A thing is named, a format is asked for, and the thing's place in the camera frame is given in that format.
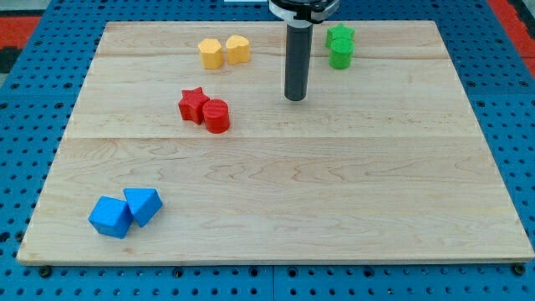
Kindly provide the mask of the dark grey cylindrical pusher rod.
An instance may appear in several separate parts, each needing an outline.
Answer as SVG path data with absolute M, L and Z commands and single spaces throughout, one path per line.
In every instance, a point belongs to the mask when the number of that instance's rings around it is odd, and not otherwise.
M 284 95 L 291 101 L 303 100 L 307 94 L 312 37 L 310 23 L 306 27 L 287 25 Z

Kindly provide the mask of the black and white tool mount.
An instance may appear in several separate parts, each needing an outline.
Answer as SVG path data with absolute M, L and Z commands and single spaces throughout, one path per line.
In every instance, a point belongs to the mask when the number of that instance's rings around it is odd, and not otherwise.
M 268 0 L 270 12 L 290 25 L 322 23 L 339 5 L 340 0 Z

